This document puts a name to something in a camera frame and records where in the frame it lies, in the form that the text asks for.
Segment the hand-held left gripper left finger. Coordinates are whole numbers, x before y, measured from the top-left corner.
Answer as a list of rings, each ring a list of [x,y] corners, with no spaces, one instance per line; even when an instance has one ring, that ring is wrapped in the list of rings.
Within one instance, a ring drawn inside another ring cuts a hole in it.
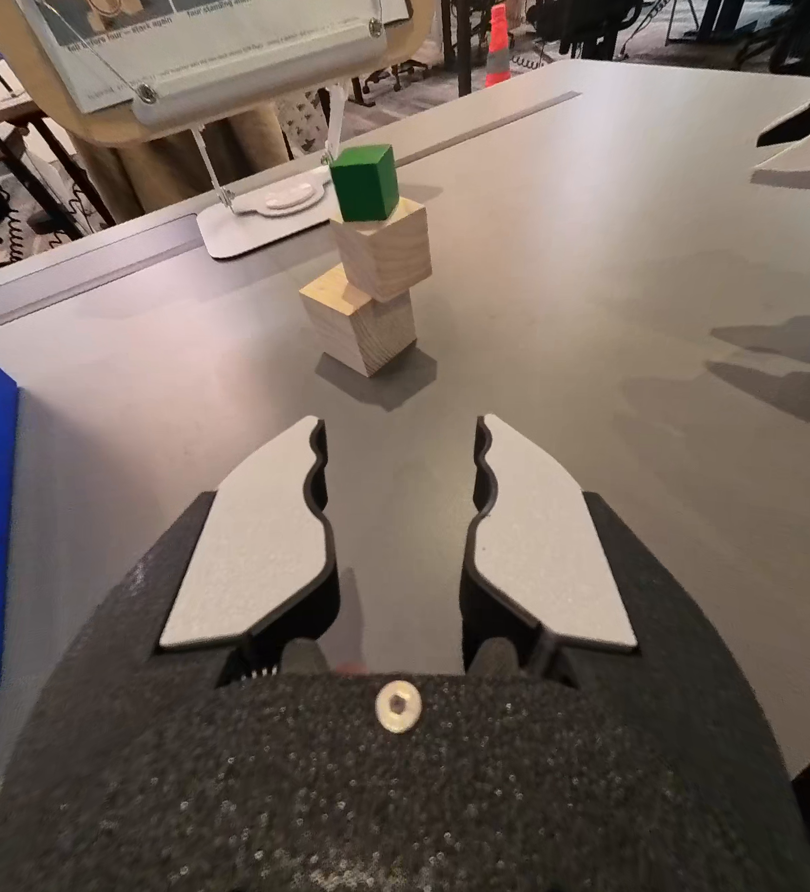
[[[278,656],[317,640],[341,606],[325,422],[306,416],[252,452],[215,492],[158,639],[164,651],[238,645]]]

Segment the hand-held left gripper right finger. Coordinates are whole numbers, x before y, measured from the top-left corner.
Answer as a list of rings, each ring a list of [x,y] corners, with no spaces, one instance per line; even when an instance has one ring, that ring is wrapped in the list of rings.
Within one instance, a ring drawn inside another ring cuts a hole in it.
[[[477,419],[464,580],[556,644],[632,653],[629,619],[584,490],[500,417]]]

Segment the large plain wooden cube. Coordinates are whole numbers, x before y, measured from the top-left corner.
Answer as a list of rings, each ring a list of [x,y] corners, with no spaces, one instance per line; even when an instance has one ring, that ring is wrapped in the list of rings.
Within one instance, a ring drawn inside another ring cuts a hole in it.
[[[299,295],[323,353],[366,377],[416,342],[409,289],[380,300],[352,284],[339,264]]]

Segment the medium plain wooden cube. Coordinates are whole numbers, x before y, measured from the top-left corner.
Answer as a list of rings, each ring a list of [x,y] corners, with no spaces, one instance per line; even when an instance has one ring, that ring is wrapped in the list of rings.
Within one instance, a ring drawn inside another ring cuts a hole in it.
[[[378,302],[404,294],[433,274],[424,205],[401,197],[385,220],[347,222],[330,217],[346,278]]]

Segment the green wooden cube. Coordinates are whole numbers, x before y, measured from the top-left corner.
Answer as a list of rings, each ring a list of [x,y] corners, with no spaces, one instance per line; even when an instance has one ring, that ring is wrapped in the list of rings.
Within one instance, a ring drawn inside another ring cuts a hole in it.
[[[395,155],[390,144],[345,148],[330,165],[343,222],[384,221],[399,203]]]

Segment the white metal document stand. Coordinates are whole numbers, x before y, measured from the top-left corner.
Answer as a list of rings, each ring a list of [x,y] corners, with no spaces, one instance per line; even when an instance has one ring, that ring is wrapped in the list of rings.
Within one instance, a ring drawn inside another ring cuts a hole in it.
[[[335,203],[332,148],[310,170],[249,192],[220,184],[203,140],[208,121],[256,100],[360,73],[389,48],[380,2],[257,2],[220,12],[201,37],[167,51],[169,67],[133,82],[132,112],[152,128],[189,129],[219,202],[197,215],[210,257],[230,260],[325,222]],[[341,149],[348,89],[332,83],[330,125]]]

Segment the orange traffic cone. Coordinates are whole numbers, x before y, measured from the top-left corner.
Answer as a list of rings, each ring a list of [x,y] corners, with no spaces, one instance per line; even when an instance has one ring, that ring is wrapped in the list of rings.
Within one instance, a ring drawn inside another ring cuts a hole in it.
[[[489,24],[485,88],[505,83],[511,78],[506,3],[498,3],[491,7]]]

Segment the brown fabric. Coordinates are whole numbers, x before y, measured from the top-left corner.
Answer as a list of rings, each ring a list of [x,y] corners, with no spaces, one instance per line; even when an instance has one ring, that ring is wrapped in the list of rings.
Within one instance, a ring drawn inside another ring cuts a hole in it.
[[[270,170],[290,158],[276,107],[270,102],[212,122],[202,136],[221,184]],[[190,131],[118,148],[76,136],[71,142],[117,222],[213,191]]]

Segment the printed white cloth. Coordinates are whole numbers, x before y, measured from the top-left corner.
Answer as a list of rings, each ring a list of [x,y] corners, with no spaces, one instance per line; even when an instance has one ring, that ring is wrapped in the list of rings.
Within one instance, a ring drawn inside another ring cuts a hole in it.
[[[332,148],[331,158],[338,156],[339,142],[332,142],[330,125],[331,90],[327,85],[300,89],[272,100],[291,160],[317,152],[320,156]]]

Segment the instruction sheet in clear holder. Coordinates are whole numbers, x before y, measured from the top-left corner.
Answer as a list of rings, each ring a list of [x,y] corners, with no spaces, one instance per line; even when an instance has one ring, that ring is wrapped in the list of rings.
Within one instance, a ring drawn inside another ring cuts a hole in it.
[[[366,69],[412,2],[16,2],[82,114],[152,123]]]

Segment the wooden desk with black frame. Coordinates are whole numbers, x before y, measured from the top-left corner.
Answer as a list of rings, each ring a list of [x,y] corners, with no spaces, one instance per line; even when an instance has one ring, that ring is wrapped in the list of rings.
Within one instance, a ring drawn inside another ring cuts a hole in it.
[[[79,191],[88,205],[98,214],[107,227],[113,227],[116,220],[95,188],[84,167],[76,162],[76,157],[66,151],[69,140],[64,141],[57,134],[57,126],[49,123],[49,118],[38,104],[28,95],[9,97],[0,102],[0,164],[20,183],[31,198],[39,205],[46,217],[53,223],[54,232],[62,232],[72,240],[84,236],[76,218],[72,216],[71,203],[75,193],[69,191],[66,197],[48,185],[38,169],[27,164],[28,155],[24,137],[29,128],[39,134],[51,150],[59,167],[67,174],[71,184]]]

